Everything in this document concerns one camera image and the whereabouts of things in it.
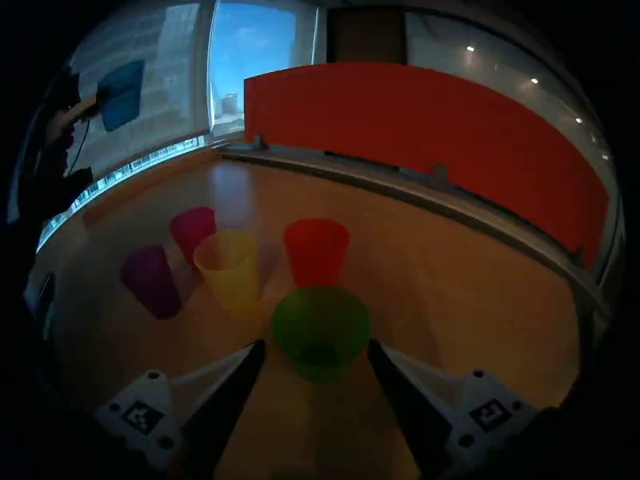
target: purple plastic cup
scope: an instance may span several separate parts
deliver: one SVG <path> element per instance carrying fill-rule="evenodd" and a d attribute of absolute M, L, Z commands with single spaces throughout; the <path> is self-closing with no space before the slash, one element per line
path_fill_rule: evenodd
<path fill-rule="evenodd" d="M 120 270 L 122 283 L 156 318 L 170 318 L 182 307 L 165 251 L 160 245 L 136 250 Z"/>

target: pink plastic cup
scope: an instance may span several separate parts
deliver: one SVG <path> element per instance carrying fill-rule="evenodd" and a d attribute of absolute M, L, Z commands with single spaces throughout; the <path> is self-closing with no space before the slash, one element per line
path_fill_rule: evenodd
<path fill-rule="evenodd" d="M 194 251 L 210 235 L 215 234 L 215 212 L 208 206 L 198 206 L 182 212 L 171 219 L 169 230 L 192 268 Z"/>
<path fill-rule="evenodd" d="M 285 245 L 298 288 L 336 285 L 349 232 L 328 218 L 302 218 L 286 228 Z"/>
<path fill-rule="evenodd" d="M 122 283 L 156 318 L 170 318 L 182 307 L 165 251 L 152 245 L 130 254 L 120 270 Z"/>

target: person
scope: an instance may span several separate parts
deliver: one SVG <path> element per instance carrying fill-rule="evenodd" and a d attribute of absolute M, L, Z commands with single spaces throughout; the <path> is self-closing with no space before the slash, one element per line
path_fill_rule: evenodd
<path fill-rule="evenodd" d="M 139 453 L 128 452 L 85 412 L 75 409 L 58 388 L 55 355 L 24 292 L 34 266 L 38 241 L 48 220 L 66 211 L 93 182 L 91 168 L 66 174 L 73 127 L 42 146 L 46 124 L 73 105 L 73 79 L 64 70 L 39 111 L 22 159 L 18 217 L 2 226 L 5 262 L 2 277 L 4 390 L 0 430 L 10 442 L 3 448 L 0 475 L 10 478 L 162 478 Z"/>

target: glass window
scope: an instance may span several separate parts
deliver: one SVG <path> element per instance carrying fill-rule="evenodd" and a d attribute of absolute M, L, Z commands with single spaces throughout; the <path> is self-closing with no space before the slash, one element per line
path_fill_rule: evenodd
<path fill-rule="evenodd" d="M 244 130 L 245 78 L 311 63 L 317 11 L 287 0 L 218 2 L 210 49 L 215 136 Z"/>

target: orange partition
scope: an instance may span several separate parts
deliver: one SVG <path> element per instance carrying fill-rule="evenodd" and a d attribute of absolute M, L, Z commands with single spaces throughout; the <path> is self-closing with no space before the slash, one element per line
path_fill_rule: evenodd
<path fill-rule="evenodd" d="M 245 132 L 430 174 L 531 222 L 590 266 L 608 197 L 544 118 L 463 78 L 388 63 L 331 63 L 245 80 Z"/>

